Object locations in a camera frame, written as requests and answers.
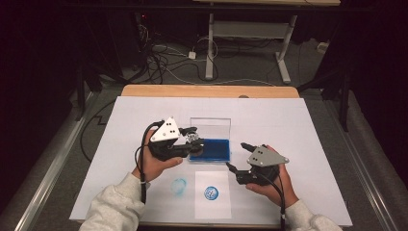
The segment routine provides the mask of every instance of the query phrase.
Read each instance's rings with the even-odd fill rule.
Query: electrical wire
[[[228,39],[228,38],[223,38],[223,37],[214,37],[214,39],[219,39],[219,41],[217,41],[217,44],[218,44],[218,56],[221,57],[221,58],[224,58],[224,59],[234,58],[234,57],[238,56],[242,51],[247,51],[247,50],[251,50],[251,49],[255,49],[255,48],[265,48],[265,47],[269,46],[274,41],[273,38],[271,38],[271,39],[269,39],[269,38],[264,39],[263,38],[262,41],[259,44],[252,45],[252,44],[249,44],[248,42],[255,42],[255,41],[259,42],[259,41],[258,40],[248,39],[247,42],[244,42],[242,40],[237,40],[236,38]],[[228,46],[219,45],[220,43],[222,43],[223,40],[227,41],[227,42],[230,42],[230,43],[234,43],[236,45],[236,47],[228,47]],[[237,51],[233,55],[224,56],[224,55],[220,55],[220,51],[222,49],[227,49],[227,50],[228,49],[229,50],[230,49],[237,49]]]
[[[143,46],[143,48],[144,48],[144,47],[146,47],[147,41],[149,40],[149,31],[147,30],[147,28],[145,26],[143,26],[143,25],[139,25],[139,26],[144,29],[142,34],[141,34],[141,40],[143,40],[144,35],[146,35],[146,39],[145,39],[144,46]]]
[[[217,56],[217,54],[218,54],[218,46],[217,46],[216,42],[215,42],[213,39],[209,39],[208,37],[203,37],[203,38],[201,38],[201,39],[199,39],[199,40],[197,41],[196,45],[198,45],[198,42],[200,42],[200,41],[202,41],[202,40],[205,40],[205,39],[208,40],[208,41],[210,41],[210,42],[212,42],[213,45],[216,47],[216,54],[215,54],[212,58],[210,58],[210,56],[207,54],[207,57],[208,57],[209,59],[214,59],[214,58]]]
[[[174,64],[179,64],[179,63],[183,63],[183,62],[186,62],[186,61],[190,61],[191,59],[185,59],[185,60],[182,60],[182,61],[179,61],[179,62],[176,62],[176,63],[173,63],[173,64],[161,64],[161,68],[158,68],[158,69],[160,69],[160,71],[161,71],[161,69],[163,68],[163,71],[169,71],[169,72],[171,72],[172,70],[175,70],[175,69],[177,69],[177,68],[180,68],[180,67],[182,67],[182,66],[185,66],[185,65],[193,65],[195,68],[196,68],[196,73],[197,73],[197,77],[198,77],[198,79],[200,79],[200,80],[202,80],[202,81],[204,81],[204,82],[212,82],[212,81],[214,81],[216,78],[213,78],[213,79],[210,79],[210,80],[207,80],[207,79],[203,79],[203,78],[201,78],[201,76],[200,76],[200,72],[199,72],[199,67],[198,67],[198,65],[196,65],[196,64],[191,64],[191,63],[189,63],[189,64],[180,64],[180,65],[178,65],[178,66],[176,66],[176,67],[174,67],[174,68],[172,68],[172,69],[168,69],[167,67],[169,66],[169,65],[174,65]],[[218,70],[217,70],[217,66],[213,63],[213,65],[214,65],[214,67],[215,67],[215,71],[216,71],[216,74],[217,74],[217,76],[218,76]]]
[[[280,206],[281,207],[281,210],[280,210],[280,213],[281,213],[281,218],[280,218],[281,230],[284,231],[286,229],[286,227],[285,227],[286,221],[285,221],[285,195],[284,195],[284,192],[283,192],[282,179],[278,175],[279,181],[280,181],[280,184],[281,184],[281,188],[282,188],[282,190],[281,190],[281,189],[279,189],[278,186],[276,186],[275,183],[273,183],[271,180],[269,180],[265,175],[257,173],[257,172],[254,172],[254,174],[256,176],[262,177],[263,179],[268,181],[268,183],[270,183],[276,189],[276,191],[278,192],[278,194],[280,196],[280,199],[281,199],[281,206]]]
[[[159,122],[154,122],[154,123],[152,123],[152,124],[150,124],[149,126],[147,126],[147,128],[146,128],[146,130],[144,131],[144,133],[143,133],[143,138],[142,138],[142,140],[141,140],[141,145],[140,145],[140,149],[138,149],[138,150],[140,150],[140,155],[139,155],[139,157],[140,157],[140,165],[138,165],[138,161],[136,161],[136,165],[138,166],[138,169],[139,169],[139,172],[140,172],[140,184],[141,184],[141,197],[140,197],[140,201],[143,203],[143,204],[145,204],[146,203],[146,179],[145,179],[145,174],[144,174],[144,161],[143,161],[143,156],[144,156],[144,148],[142,148],[142,147],[145,147],[145,141],[146,141],[146,137],[147,137],[147,133],[150,131],[150,129],[152,128],[152,127],[160,127],[160,126],[162,126],[163,124],[165,123],[165,121],[164,120],[162,120],[162,121],[159,121]]]
[[[139,162],[138,162],[138,152],[140,151],[140,149],[141,149],[141,146],[138,147],[138,149],[135,152],[135,163],[136,163],[136,167],[138,168],[139,172],[140,172],[140,167],[139,167]]]
[[[81,146],[81,151],[82,151],[82,154],[84,155],[85,159],[87,159],[87,161],[89,161],[90,163],[92,162],[92,159],[88,156],[88,154],[87,154],[87,152],[85,151],[85,148],[84,148],[84,142],[83,142],[84,133],[85,133],[85,131],[87,130],[87,128],[88,128],[90,122],[91,122],[94,118],[97,118],[97,117],[99,118],[98,125],[106,125],[105,123],[101,123],[102,115],[98,115],[98,114],[100,114],[104,109],[106,109],[109,105],[111,105],[111,104],[113,104],[113,103],[115,103],[115,102],[116,102],[116,99],[114,99],[113,101],[109,102],[108,104],[106,104],[105,106],[103,106],[97,113],[95,113],[95,114],[88,120],[87,124],[84,126],[84,129],[83,129],[82,132],[81,132],[81,136],[80,136],[80,139],[79,139],[79,143],[80,143],[80,146]]]
[[[268,77],[268,75],[269,75],[274,69],[276,69],[276,67],[278,67],[279,64],[280,64],[282,61],[283,61],[283,60],[278,61],[277,64],[275,64],[275,65],[273,66],[273,68],[271,68],[271,69],[267,72],[266,76],[267,76],[267,81],[268,81],[268,82],[269,82],[269,77]]]
[[[170,50],[173,50],[173,51],[177,51],[177,53],[176,54],[172,54],[172,53],[166,53],[167,55],[179,55],[179,56],[184,56],[184,57],[187,57],[187,55],[185,55],[185,54],[183,54],[183,52],[181,52],[181,51],[179,51],[179,50],[177,50],[177,49],[175,49],[175,48],[172,48],[172,47],[169,47],[169,46],[163,46],[163,45],[153,45],[153,48],[154,47],[165,47],[166,49],[164,50],[164,51],[161,51],[160,53],[164,53],[167,49],[170,49]]]
[[[235,82],[256,82],[256,83],[261,83],[261,84],[265,84],[265,85],[269,85],[269,86],[274,86],[273,84],[267,83],[267,82],[263,82],[260,80],[252,80],[252,79],[235,79],[235,80],[229,80],[229,81],[223,81],[223,82],[218,82],[218,83],[211,83],[211,84],[198,84],[198,83],[194,83],[194,82],[190,82],[190,81],[186,81],[183,80],[179,77],[177,77],[173,72],[171,72],[171,70],[166,69],[166,71],[168,71],[168,73],[170,73],[175,79],[177,79],[178,81],[185,83],[185,84],[190,84],[190,85],[197,85],[197,86],[211,86],[211,85],[223,85],[223,84],[229,84],[229,83],[235,83]]]
[[[170,40],[172,40],[172,41],[175,41],[175,42],[177,42],[178,44],[183,45],[183,46],[185,46],[185,47],[187,47],[187,48],[189,48],[189,49],[191,48],[191,46],[189,45],[189,44],[191,44],[191,42],[189,42],[189,41],[187,41],[187,40],[183,40],[183,39],[177,38],[177,37],[175,37],[175,36],[171,36],[171,35],[168,35],[168,34],[164,34],[164,33],[162,33],[162,32],[156,32],[155,35],[156,35],[156,36],[159,36],[159,37],[165,37],[165,38],[167,38],[167,39],[165,39],[165,40],[170,39]]]
[[[160,65],[160,61],[159,61],[159,59],[156,57],[156,56],[151,56],[152,58],[153,58],[153,60],[154,60],[154,62],[156,63],[156,65],[157,65],[157,69],[155,70],[155,72],[157,72],[158,70],[159,70],[159,77],[160,77],[160,84],[162,84],[163,83],[163,72],[162,72],[162,68],[161,68],[161,65]]]

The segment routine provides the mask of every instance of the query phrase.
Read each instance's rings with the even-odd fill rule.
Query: gray carpet
[[[233,59],[222,58],[222,56],[234,55],[232,50],[222,50],[216,59],[218,79],[216,83],[231,81],[236,79],[252,79],[268,82],[276,86],[282,86],[279,71],[275,65],[274,58],[271,56],[279,50],[279,42],[272,42],[266,48],[251,48],[240,52]],[[290,46],[286,57],[286,64],[292,83],[290,86],[298,86],[311,80],[319,66],[322,55],[316,52],[317,43],[313,40],[303,45]],[[172,45],[178,51],[187,54],[189,49],[183,46]],[[178,62],[183,58],[166,56],[172,63]],[[163,79],[164,84],[186,84],[182,81],[206,83],[197,78],[197,69],[201,76],[204,76],[204,64],[196,63],[198,67],[186,64],[176,68],[171,72],[174,75],[166,73]],[[170,65],[167,68],[175,68],[176,65]],[[134,73],[130,68],[125,68],[125,74],[130,76]],[[111,84],[108,80],[103,80],[104,89],[99,94],[96,104],[91,108],[90,115],[95,114],[108,102],[115,99],[121,93],[121,86]],[[229,82],[227,85],[263,85],[260,82],[236,81]],[[353,221],[353,227],[345,230],[384,230],[377,214],[372,209],[366,189],[353,166],[349,148],[344,142],[342,131],[337,126],[337,120],[330,113],[328,102],[321,100],[319,90],[306,90],[302,92],[301,97],[305,98],[307,107],[310,111],[312,120],[316,126],[322,147],[326,153],[330,166],[333,169],[336,180],[339,184],[344,202]],[[337,102],[329,102],[336,107]],[[99,115],[102,116],[101,123],[98,125],[98,118],[92,119],[84,133],[84,148],[90,157],[94,154],[105,126],[103,125],[109,118],[112,105],[103,110]],[[396,176],[394,169],[388,162],[381,150],[378,142],[361,115],[358,103],[355,98],[350,97],[350,108],[348,116],[349,135],[355,144],[356,149],[361,154],[362,159],[368,165],[373,182],[385,198],[385,203],[389,206],[395,224],[400,230],[407,226],[408,206],[407,191],[400,179]],[[55,138],[55,142],[65,139],[66,130],[62,128],[62,135]],[[43,175],[53,160],[55,149],[50,147],[44,152],[38,164],[32,169],[19,192],[14,196],[13,201],[5,213],[0,217],[0,230],[14,230],[18,221],[24,213],[25,208],[30,202],[35,190],[38,187]],[[68,159],[64,165],[63,171],[50,193],[47,202],[38,215],[37,221],[33,224],[33,230],[78,230],[80,224],[68,220],[76,196],[81,189],[85,175],[89,168],[89,162],[84,157],[79,140],[74,143]],[[196,230],[197,228],[161,228],[152,226],[141,226],[139,230]]]

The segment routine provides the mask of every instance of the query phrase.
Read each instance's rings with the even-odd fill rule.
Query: circular sticker
[[[208,200],[215,200],[218,197],[218,190],[216,187],[210,186],[205,190],[204,195]]]

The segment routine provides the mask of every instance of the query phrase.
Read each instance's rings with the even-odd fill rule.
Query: black cable
[[[171,36],[171,35],[163,34],[163,33],[156,33],[156,35],[159,35],[159,36],[165,37],[167,39],[170,39],[172,41],[175,41],[178,44],[183,45],[183,46],[185,46],[185,47],[187,47],[189,49],[191,48],[191,46],[190,46],[191,42],[190,41],[182,40],[181,38],[177,38],[175,36]]]
[[[167,64],[167,65],[180,64],[180,63],[183,63],[183,62],[186,62],[186,61],[191,61],[191,59],[184,59],[184,60],[177,61],[177,62],[175,62],[175,63],[171,63],[171,64]]]
[[[183,55],[183,54],[171,54],[171,53],[166,53],[166,52],[160,52],[160,54],[175,56],[175,57],[186,57],[186,55]]]
[[[141,76],[143,76],[143,74],[145,74],[147,71],[147,64],[145,64],[144,66],[141,67],[140,71],[136,74],[134,74],[132,77],[130,77],[128,80],[130,82],[139,79]]]
[[[145,140],[147,137],[147,133],[150,131],[152,127],[160,127],[165,123],[164,120],[159,121],[159,122],[154,122],[147,126],[146,130],[144,131],[143,138],[141,140],[141,145],[140,145],[140,184],[141,184],[141,199],[140,201],[145,204],[146,203],[146,179],[144,175],[144,162],[143,162],[143,152],[144,152],[144,147],[145,147]]]
[[[218,55],[221,57],[221,58],[224,58],[224,59],[231,59],[231,58],[234,58],[234,57],[236,57],[236,56],[238,56],[240,53],[241,53],[241,46],[240,46],[240,43],[239,42],[237,42],[236,40],[234,40],[233,39],[233,41],[234,41],[234,43],[236,43],[237,44],[237,51],[233,54],[233,55],[230,55],[230,56],[222,56],[221,54],[219,54],[220,52],[220,50],[222,49],[222,48],[226,48],[226,47],[222,47],[222,46],[219,46],[218,47]]]
[[[178,66],[176,66],[176,67],[170,69],[169,71],[173,71],[173,70],[178,69],[178,68],[180,68],[180,67],[182,67],[182,66],[184,66],[184,65],[188,65],[188,64],[178,65]],[[198,77],[198,79],[203,80],[203,79],[200,77],[200,70],[199,70],[199,68],[198,68],[198,65],[196,65],[196,64],[189,64],[189,65],[193,65],[193,66],[195,67],[195,69],[197,70],[197,77]]]
[[[242,48],[242,50],[252,50],[252,49],[255,49],[255,48],[265,48],[265,47],[269,46],[270,43],[273,41],[273,38],[264,39],[264,40],[263,40],[262,42],[260,42],[258,45],[251,45],[251,44],[248,44],[248,43],[246,43],[246,42],[237,41],[237,40],[235,40],[235,39],[234,39],[234,41],[235,41],[236,43],[239,43],[240,45],[249,46],[249,48]]]
[[[87,128],[88,128],[90,122],[91,122],[94,118],[96,118],[96,117],[99,118],[98,125],[99,125],[99,124],[102,124],[102,123],[100,122],[102,116],[101,116],[101,115],[98,115],[98,114],[101,113],[104,109],[106,109],[109,105],[115,103],[115,101],[116,101],[116,99],[114,99],[113,101],[109,102],[108,104],[106,104],[105,106],[103,106],[97,113],[95,113],[95,114],[88,120],[87,124],[85,125],[84,129],[83,129],[82,132],[81,132],[81,136],[80,136],[80,139],[79,139],[79,143],[80,143],[80,146],[81,146],[81,151],[82,151],[82,154],[84,155],[85,159],[87,159],[87,161],[89,161],[89,162],[92,162],[92,159],[87,155],[87,152],[85,151],[84,144],[83,144],[83,137],[84,137],[85,130],[87,130]]]
[[[281,224],[281,230],[284,231],[286,229],[285,225],[286,225],[286,221],[285,221],[285,195],[283,194],[283,185],[282,185],[282,180],[279,177],[280,183],[281,183],[281,187],[282,187],[282,191],[279,189],[279,187],[276,186],[275,183],[273,183],[271,180],[269,180],[265,175],[254,172],[256,176],[260,176],[262,178],[264,178],[266,181],[268,181],[278,192],[280,198],[281,198],[281,218],[280,218],[280,224]]]
[[[135,152],[135,163],[136,163],[136,167],[138,168],[138,170],[140,171],[140,166],[139,166],[139,162],[138,162],[138,152],[140,151],[141,146],[138,147],[138,149]]]
[[[155,55],[150,55],[149,57],[154,60],[154,61],[151,61],[151,63],[155,64],[155,65],[156,65],[156,68],[150,68],[150,67],[149,67],[149,68],[147,69],[149,78],[148,78],[147,80],[145,80],[144,82],[150,81],[152,84],[156,84],[154,81],[157,80],[157,79],[161,79],[161,81],[160,81],[159,84],[162,84],[162,83],[163,83],[163,80],[164,80],[164,79],[163,79],[164,73],[163,73],[162,67],[163,67],[164,70],[166,71],[166,63],[163,62],[161,59],[158,59]],[[159,76],[156,77],[156,78],[154,78],[154,75],[155,75],[157,72],[159,72]]]
[[[233,57],[237,56],[238,54],[240,54],[240,52],[241,52],[240,45],[239,45],[238,43],[236,43],[236,45],[237,45],[237,47],[238,47],[238,50],[237,50],[233,55],[231,55],[231,56],[221,56],[221,55],[219,54],[220,48],[224,48],[224,49],[237,49],[237,48],[235,48],[235,47],[222,47],[222,46],[219,45],[219,41],[216,42],[214,39],[213,39],[213,43],[217,46],[217,56],[218,56],[218,57],[221,57],[221,58],[224,58],[224,59],[229,59],[229,58],[233,58]],[[228,41],[230,41],[230,42],[234,42],[234,41],[229,40],[229,39],[226,39],[226,38],[221,38],[221,39],[225,39],[225,40],[228,40]],[[197,44],[196,44],[196,47],[194,48],[194,50],[195,50],[195,52],[198,54],[198,53],[201,53],[201,52],[207,52],[207,51],[208,51],[208,47],[200,48],[200,46],[199,46],[198,43],[197,43]]]
[[[268,72],[267,72],[267,82],[269,83],[269,77],[268,75],[274,70],[276,69],[276,67],[279,66],[279,63],[281,63],[282,61],[277,61],[277,63],[275,63],[275,65],[273,66],[273,68],[271,68]]]
[[[166,56],[160,55],[160,54],[155,54],[156,56],[159,57],[159,61],[163,64],[163,67],[167,67],[168,66],[168,58]]]
[[[153,52],[156,52],[156,53],[164,53],[164,52],[168,49],[168,45],[167,45],[167,42],[166,42],[165,40],[163,40],[163,43],[165,44],[165,49],[164,49],[163,51],[154,51],[154,50],[153,50],[153,48],[154,48],[156,45],[159,45],[159,44],[153,44],[153,45],[152,45],[152,51],[153,51]]]
[[[132,84],[135,84],[135,85],[136,85],[136,84],[141,84],[141,83],[146,83],[146,82],[148,82],[148,81],[151,81],[151,80],[152,80],[152,75],[151,75],[151,73],[150,73],[150,69],[153,70],[154,68],[150,68],[150,65],[149,65],[149,64],[146,64],[144,74],[147,72],[147,79],[139,80],[139,81],[137,81],[137,82],[132,82]]]

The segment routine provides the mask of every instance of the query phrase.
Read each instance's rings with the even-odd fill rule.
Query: floor
[[[217,79],[213,82],[199,79],[205,72],[203,62],[184,61],[185,55],[190,51],[189,48],[177,43],[160,43],[154,49],[166,57],[160,59],[160,64],[167,62],[163,84],[284,86],[272,56],[279,50],[280,45],[279,40],[220,41],[218,55],[215,58]],[[289,86],[297,87],[313,79],[323,58],[323,55],[317,52],[317,46],[315,40],[290,45],[285,58],[292,78]],[[205,53],[199,49],[197,51],[197,60],[205,59]],[[154,65],[154,62],[150,64],[151,73],[154,71]],[[124,68],[125,77],[130,77],[134,73],[132,67]],[[143,84],[158,84],[161,77],[156,72],[153,78],[145,74],[136,81],[143,80],[147,80],[142,82]],[[81,121],[75,121],[78,109],[74,107],[60,132],[33,167],[25,183],[2,214],[0,230],[79,229],[80,224],[68,220],[68,217],[89,168],[84,152],[91,159],[112,110],[113,104],[109,103],[120,95],[123,88],[106,76],[102,76],[101,81],[104,85],[103,90],[100,93],[89,94],[85,117]],[[361,115],[357,100],[351,92],[348,112],[349,132],[345,133],[337,120],[339,102],[323,101],[319,93],[319,90],[305,90],[301,97],[306,101],[353,221],[353,226],[344,230],[403,230],[408,224],[408,212],[405,209],[408,206],[407,190],[382,152],[364,116]],[[62,160],[59,166],[55,164],[56,159]],[[51,179],[49,185],[43,184],[44,177]],[[36,200],[39,204],[31,204],[33,211],[37,212],[24,216],[30,202],[35,200],[33,196],[36,192],[46,194],[42,200]],[[22,218],[26,218],[26,222],[20,223],[22,226],[17,227]],[[188,227],[163,228],[143,225],[139,228],[139,230],[172,229],[196,230]]]

